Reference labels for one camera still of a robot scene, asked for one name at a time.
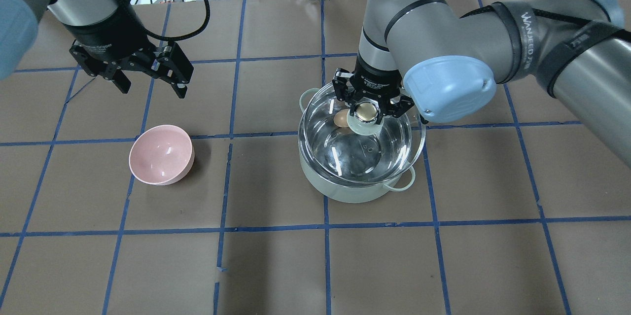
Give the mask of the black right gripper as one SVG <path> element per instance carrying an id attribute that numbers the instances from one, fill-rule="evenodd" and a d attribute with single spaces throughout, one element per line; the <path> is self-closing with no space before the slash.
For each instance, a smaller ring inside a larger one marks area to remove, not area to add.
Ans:
<path id="1" fill-rule="evenodd" d="M 354 72 L 336 70 L 333 75 L 333 88 L 336 99 L 347 106 L 357 104 L 356 91 L 361 97 L 378 103 L 380 120 L 387 116 L 398 119 L 414 106 L 411 97 L 400 96 L 401 79 L 399 70 L 374 68 L 358 54 Z M 391 99 L 396 97 L 399 97 L 399 101 L 393 103 Z"/>

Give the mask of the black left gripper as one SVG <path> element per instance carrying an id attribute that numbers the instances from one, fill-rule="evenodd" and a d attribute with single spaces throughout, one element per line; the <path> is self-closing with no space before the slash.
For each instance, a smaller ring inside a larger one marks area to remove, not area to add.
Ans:
<path id="1" fill-rule="evenodd" d="M 69 31 L 76 39 L 70 54 L 89 75 L 101 75 L 128 94 L 131 82 L 123 70 L 141 71 L 169 84 L 179 99 L 185 98 L 194 66 L 175 41 L 155 47 L 131 5 L 116 9 L 101 22 L 70 26 Z"/>

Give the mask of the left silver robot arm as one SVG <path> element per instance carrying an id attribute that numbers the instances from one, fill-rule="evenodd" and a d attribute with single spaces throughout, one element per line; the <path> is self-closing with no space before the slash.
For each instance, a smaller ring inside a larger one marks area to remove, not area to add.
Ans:
<path id="1" fill-rule="evenodd" d="M 126 71 L 142 72 L 169 84 L 183 99 L 194 68 L 178 42 L 207 27 L 167 37 L 148 30 L 131 0 L 1 0 L 1 78 L 12 75 L 36 41 L 49 10 L 73 36 L 69 52 L 85 73 L 102 77 L 126 94 Z"/>

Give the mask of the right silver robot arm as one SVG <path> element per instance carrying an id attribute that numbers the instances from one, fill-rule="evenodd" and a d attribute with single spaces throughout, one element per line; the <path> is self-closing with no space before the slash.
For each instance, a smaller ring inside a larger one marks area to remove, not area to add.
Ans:
<path id="1" fill-rule="evenodd" d="M 460 17 L 446 0 L 367 0 L 356 66 L 333 87 L 347 104 L 376 102 L 379 118 L 416 107 L 448 123 L 532 75 L 629 165 L 630 58 L 617 0 L 494 2 Z"/>

